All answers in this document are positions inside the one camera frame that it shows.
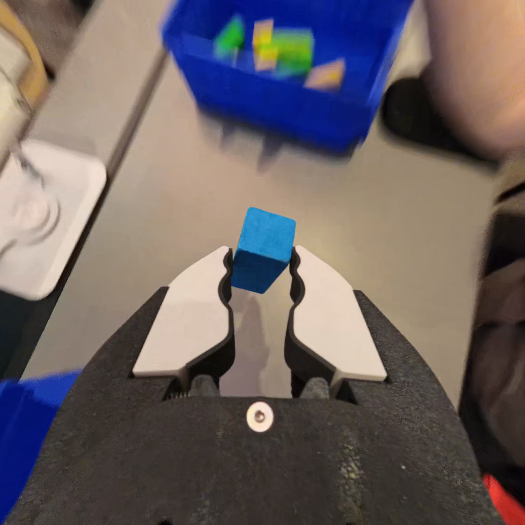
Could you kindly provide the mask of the person's right forearm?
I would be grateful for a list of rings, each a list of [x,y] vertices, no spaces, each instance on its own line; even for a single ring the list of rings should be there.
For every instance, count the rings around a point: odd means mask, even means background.
[[[428,85],[461,141],[493,159],[524,150],[524,1],[425,1]]]

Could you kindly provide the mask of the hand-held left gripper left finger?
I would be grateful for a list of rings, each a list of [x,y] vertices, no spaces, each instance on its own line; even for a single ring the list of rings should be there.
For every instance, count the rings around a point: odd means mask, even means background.
[[[220,246],[175,277],[132,369],[134,377],[209,375],[233,366],[233,251]]]

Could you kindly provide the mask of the blue plastic bin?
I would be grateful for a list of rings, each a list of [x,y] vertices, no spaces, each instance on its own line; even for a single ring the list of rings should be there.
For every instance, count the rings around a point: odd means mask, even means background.
[[[308,143],[345,153],[365,140],[413,1],[176,1],[162,40],[200,107]],[[243,17],[245,44],[235,63],[213,56],[213,40],[234,15]],[[309,28],[313,66],[343,58],[338,92],[306,89],[300,76],[255,70],[255,22]]]
[[[56,413],[81,373],[1,381],[1,523],[21,495]]]

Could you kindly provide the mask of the lime green plank block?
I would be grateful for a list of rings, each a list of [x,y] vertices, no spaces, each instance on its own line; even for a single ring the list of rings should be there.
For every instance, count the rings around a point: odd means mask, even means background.
[[[271,43],[278,51],[276,75],[305,76],[310,72],[314,54],[314,36],[311,29],[274,29]]]

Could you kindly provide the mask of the black mesh pad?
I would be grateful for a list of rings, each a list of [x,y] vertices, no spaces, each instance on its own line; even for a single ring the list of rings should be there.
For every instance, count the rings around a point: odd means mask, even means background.
[[[416,148],[497,168],[498,161],[476,154],[450,131],[421,77],[405,77],[385,91],[378,113],[391,137]]]

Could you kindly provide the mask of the yellow arch block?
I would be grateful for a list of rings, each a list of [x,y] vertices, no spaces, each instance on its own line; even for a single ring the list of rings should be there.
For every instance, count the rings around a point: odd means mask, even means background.
[[[274,20],[263,19],[254,23],[252,48],[256,71],[274,71],[277,67],[279,49],[272,41]]]

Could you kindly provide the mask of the red plastic item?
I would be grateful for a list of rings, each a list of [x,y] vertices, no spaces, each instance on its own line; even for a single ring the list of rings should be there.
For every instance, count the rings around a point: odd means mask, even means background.
[[[490,474],[483,474],[490,499],[504,524],[524,524],[524,507]]]

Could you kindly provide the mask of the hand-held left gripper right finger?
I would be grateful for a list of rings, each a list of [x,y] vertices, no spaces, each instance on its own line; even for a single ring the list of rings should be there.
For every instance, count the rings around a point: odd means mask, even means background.
[[[303,246],[293,248],[289,269],[284,356],[292,376],[302,383],[384,382],[385,366],[350,283]]]

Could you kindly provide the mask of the blue arch block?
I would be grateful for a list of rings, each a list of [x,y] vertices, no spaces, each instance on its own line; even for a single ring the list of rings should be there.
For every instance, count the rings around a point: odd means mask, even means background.
[[[232,287],[265,293],[291,260],[296,221],[249,207],[233,257]]]

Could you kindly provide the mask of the wooden document stand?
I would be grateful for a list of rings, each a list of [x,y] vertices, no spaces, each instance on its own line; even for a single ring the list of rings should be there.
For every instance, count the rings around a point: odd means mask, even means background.
[[[1,292],[28,301],[56,288],[107,182],[96,156],[23,140],[48,88],[35,42],[1,1]]]

